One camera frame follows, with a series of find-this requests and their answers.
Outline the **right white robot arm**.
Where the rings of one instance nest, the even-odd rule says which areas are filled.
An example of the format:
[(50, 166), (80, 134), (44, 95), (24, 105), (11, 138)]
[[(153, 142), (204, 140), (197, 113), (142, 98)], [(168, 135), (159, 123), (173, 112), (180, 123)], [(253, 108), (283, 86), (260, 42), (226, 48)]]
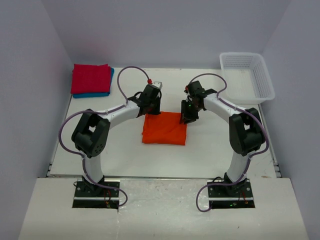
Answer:
[(187, 98), (181, 101), (182, 124), (198, 120), (198, 112), (201, 110), (210, 111), (228, 123), (229, 143), (233, 149), (232, 160), (223, 181), (213, 181), (212, 184), (220, 188), (230, 188), (246, 180), (252, 157), (258, 154), (261, 145), (267, 142), (258, 110), (236, 106), (220, 97), (219, 92), (213, 89), (205, 90), (198, 80), (189, 83), (184, 92)]

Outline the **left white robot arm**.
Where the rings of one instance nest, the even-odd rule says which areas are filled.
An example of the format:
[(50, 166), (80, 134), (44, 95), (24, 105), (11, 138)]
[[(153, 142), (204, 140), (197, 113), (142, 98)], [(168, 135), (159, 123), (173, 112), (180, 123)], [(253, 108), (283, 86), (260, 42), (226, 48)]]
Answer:
[(128, 98), (124, 106), (101, 112), (91, 109), (82, 114), (71, 140), (83, 154), (83, 178), (87, 184), (104, 188), (104, 174), (101, 166), (101, 153), (107, 145), (109, 131), (128, 120), (146, 114), (159, 115), (163, 84), (159, 81), (147, 84), (141, 93)]

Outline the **orange t shirt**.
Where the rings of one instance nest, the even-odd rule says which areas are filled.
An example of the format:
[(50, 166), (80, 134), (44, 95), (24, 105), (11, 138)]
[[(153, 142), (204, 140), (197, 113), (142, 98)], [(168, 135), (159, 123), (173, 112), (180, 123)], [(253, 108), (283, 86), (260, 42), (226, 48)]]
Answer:
[(158, 115), (147, 114), (142, 130), (142, 143), (184, 146), (187, 125), (180, 123), (181, 113), (162, 111)]

